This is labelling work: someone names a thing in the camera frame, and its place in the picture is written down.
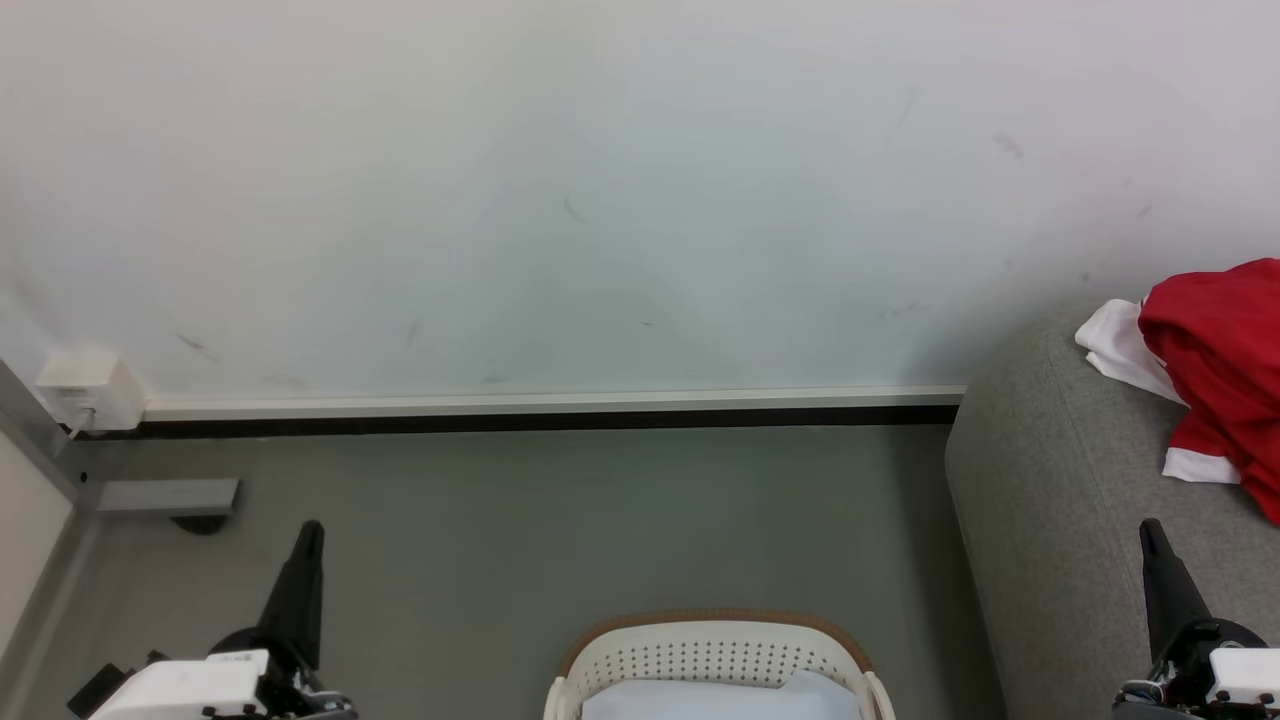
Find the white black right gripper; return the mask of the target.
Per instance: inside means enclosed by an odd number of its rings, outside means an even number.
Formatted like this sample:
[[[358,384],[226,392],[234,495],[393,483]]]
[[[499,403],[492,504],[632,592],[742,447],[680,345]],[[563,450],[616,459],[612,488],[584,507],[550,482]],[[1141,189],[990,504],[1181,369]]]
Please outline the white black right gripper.
[[[1162,523],[1139,527],[1149,655],[1147,675],[1121,685],[1114,719],[1277,719],[1279,648],[1211,618]]]

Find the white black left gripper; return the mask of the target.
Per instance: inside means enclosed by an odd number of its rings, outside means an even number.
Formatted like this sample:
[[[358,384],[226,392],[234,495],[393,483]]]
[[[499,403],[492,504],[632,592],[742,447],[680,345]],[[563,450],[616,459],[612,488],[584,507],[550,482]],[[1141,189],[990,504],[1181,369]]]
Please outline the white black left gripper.
[[[205,659],[154,651],[142,669],[104,665],[68,701],[77,719],[357,719],[320,667],[325,529],[300,528],[259,628],[220,641]]]

